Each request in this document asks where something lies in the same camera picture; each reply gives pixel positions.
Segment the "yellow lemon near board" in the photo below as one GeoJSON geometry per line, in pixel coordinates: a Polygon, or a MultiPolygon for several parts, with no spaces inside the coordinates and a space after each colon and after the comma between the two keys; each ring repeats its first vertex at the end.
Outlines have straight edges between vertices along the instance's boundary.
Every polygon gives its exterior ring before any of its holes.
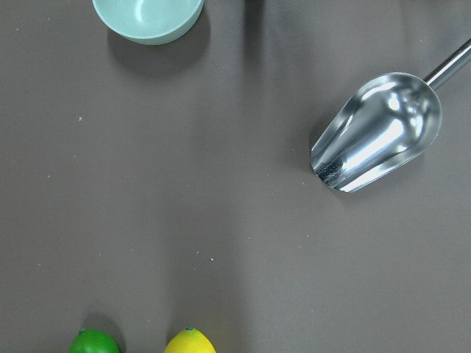
{"type": "Polygon", "coordinates": [[[186,327],[166,345],[164,353],[216,353],[211,341],[198,329],[186,327]]]}

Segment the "mint green bowl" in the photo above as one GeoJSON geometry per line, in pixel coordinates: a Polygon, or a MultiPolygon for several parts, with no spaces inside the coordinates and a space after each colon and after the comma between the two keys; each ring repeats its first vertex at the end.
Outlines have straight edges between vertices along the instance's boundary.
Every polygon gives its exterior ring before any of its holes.
{"type": "Polygon", "coordinates": [[[188,32],[204,1],[93,0],[102,22],[116,34],[143,45],[170,43],[188,32]]]}

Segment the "green lime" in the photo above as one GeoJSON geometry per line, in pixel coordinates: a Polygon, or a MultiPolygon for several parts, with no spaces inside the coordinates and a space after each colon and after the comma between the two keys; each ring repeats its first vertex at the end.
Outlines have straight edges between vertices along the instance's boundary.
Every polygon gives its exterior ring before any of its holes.
{"type": "Polygon", "coordinates": [[[68,350],[69,353],[119,353],[120,349],[108,334],[95,329],[80,330],[68,350]]]}

